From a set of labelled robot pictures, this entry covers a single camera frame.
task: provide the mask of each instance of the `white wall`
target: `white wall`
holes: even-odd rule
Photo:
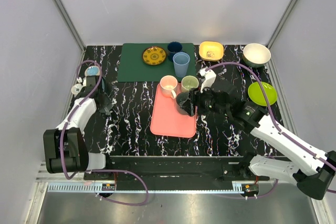
[[[336,151],[335,18],[335,0],[299,0],[271,48],[299,136],[327,152]],[[335,212],[336,195],[327,199]]]
[[[290,0],[62,0],[84,43],[267,43]]]
[[[52,0],[0,0],[0,223],[16,224],[61,120],[80,50]]]

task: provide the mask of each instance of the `dark green placemat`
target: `dark green placemat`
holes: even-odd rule
[[[133,44],[126,43],[122,46],[120,65],[118,70],[118,82],[136,82],[136,81],[160,81],[164,76],[175,76],[174,63],[166,60],[157,66],[150,66],[143,62],[142,53],[149,47],[158,46],[163,48],[166,53],[168,43],[148,43]],[[182,43],[183,52],[190,56],[187,76],[196,76],[196,65],[194,55],[194,44]]]

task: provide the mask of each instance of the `yellow plate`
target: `yellow plate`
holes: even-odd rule
[[[264,88],[269,104],[270,105],[274,104],[278,99],[277,91],[272,85],[266,82],[262,81],[261,84],[262,84],[262,87]],[[248,87],[247,93],[254,103],[257,103],[260,106],[267,106],[264,95],[261,91],[261,88],[258,82],[252,83],[250,87]]]
[[[159,65],[166,59],[166,52],[161,47],[150,47],[143,52],[142,59],[148,65]]]
[[[224,55],[224,47],[221,43],[205,41],[200,44],[199,56],[203,60],[219,61]]]

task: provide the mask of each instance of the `green cup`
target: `green cup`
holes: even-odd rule
[[[194,76],[186,76],[181,81],[181,91],[189,92],[192,88],[198,88],[198,79]]]

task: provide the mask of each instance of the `marble pattern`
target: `marble pattern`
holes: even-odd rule
[[[242,45],[225,45],[222,61],[240,62]],[[246,152],[260,155],[281,155],[260,139],[236,130],[221,115],[209,113],[197,117],[197,131],[192,138],[155,136],[150,131],[151,116],[157,82],[117,82],[121,46],[88,46],[84,60],[102,65],[109,85],[108,94],[113,108],[110,116],[96,112],[85,128],[85,141],[91,152],[132,156],[241,156]],[[195,46],[196,71],[218,62],[205,62]],[[82,67],[81,76],[86,67]],[[255,78],[246,70],[226,66],[214,69],[218,78],[234,84],[242,99]],[[254,70],[264,82],[270,83],[266,67]],[[272,106],[277,120],[282,123],[277,104]]]

